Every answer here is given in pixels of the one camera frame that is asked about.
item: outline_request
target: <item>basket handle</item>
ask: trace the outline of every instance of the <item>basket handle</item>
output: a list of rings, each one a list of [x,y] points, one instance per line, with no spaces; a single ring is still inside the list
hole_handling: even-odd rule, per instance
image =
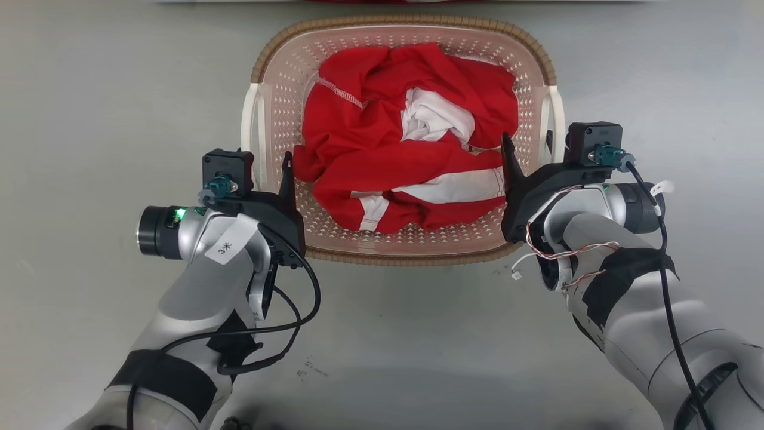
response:
[[[556,85],[548,86],[552,114],[555,116],[555,135],[552,142],[552,163],[562,163],[565,157],[565,111],[562,108],[562,97]]]
[[[264,93],[262,84],[250,83],[249,90],[244,96],[244,107],[241,110],[241,150],[249,151],[257,157],[252,165],[252,178],[257,191],[263,189],[266,177],[265,133],[268,127],[265,118],[267,109]],[[252,132],[255,121],[257,121],[257,147],[253,148]]]

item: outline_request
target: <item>perforated basket wall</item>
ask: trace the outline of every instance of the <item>perforated basket wall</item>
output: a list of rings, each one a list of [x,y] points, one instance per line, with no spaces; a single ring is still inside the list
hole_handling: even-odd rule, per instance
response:
[[[256,155],[259,186],[276,191],[284,152],[302,144],[304,103],[326,58],[352,47],[432,42],[447,54],[498,64],[516,76],[520,127],[513,140],[517,157],[526,174],[548,162],[549,88],[556,92],[556,78],[549,57],[528,33],[499,21],[454,16],[334,18],[305,21],[281,31],[257,59],[242,119],[242,139],[252,142],[242,142],[242,148]],[[555,111],[555,119],[561,115]],[[341,228],[313,199],[310,189],[310,184],[297,181],[297,207],[305,220],[308,255],[314,258],[375,265],[444,265],[490,261],[519,246],[503,240],[503,207],[473,224],[436,231],[409,225],[398,234],[384,235]]]

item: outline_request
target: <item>basket rim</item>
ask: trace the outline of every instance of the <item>basket rim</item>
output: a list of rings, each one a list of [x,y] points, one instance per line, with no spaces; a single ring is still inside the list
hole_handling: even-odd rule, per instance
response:
[[[489,31],[503,34],[522,44],[541,68],[546,86],[557,85],[557,75],[552,66],[552,60],[544,47],[527,31],[514,24],[495,19],[471,18],[458,15],[360,15],[340,18],[311,19],[290,25],[276,34],[265,45],[252,70],[252,83],[261,83],[267,65],[275,53],[287,41],[311,31],[330,30],[336,28],[367,27],[371,25],[429,25],[451,28],[468,28],[471,30]]]
[[[503,21],[483,18],[472,18],[457,15],[360,15],[338,18],[323,18],[301,21],[284,28],[265,45],[257,57],[252,70],[251,82],[262,83],[265,71],[275,53],[288,41],[305,33],[339,28],[368,27],[378,25],[406,25],[466,28],[470,30],[489,31],[511,37],[523,45],[536,60],[542,72],[546,86],[556,86],[557,76],[552,60],[544,47],[527,31],[516,25]],[[438,266],[460,265],[479,262],[489,262],[508,256],[517,251],[521,243],[504,243],[493,249],[478,252],[463,252],[450,255],[370,255],[362,252],[345,252],[306,246],[306,256],[333,262],[345,262],[361,265],[385,266]]]

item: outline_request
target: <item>white cable tag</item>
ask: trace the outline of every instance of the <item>white cable tag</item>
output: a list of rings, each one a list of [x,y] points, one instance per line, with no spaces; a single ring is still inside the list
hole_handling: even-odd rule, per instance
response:
[[[655,197],[660,193],[673,193],[674,192],[674,183],[671,181],[660,181],[658,184],[656,184],[654,187],[652,187],[652,190],[650,190],[650,194]]]
[[[220,264],[228,264],[257,232],[259,221],[240,213],[236,221],[220,236],[220,239],[207,252],[205,257]]]

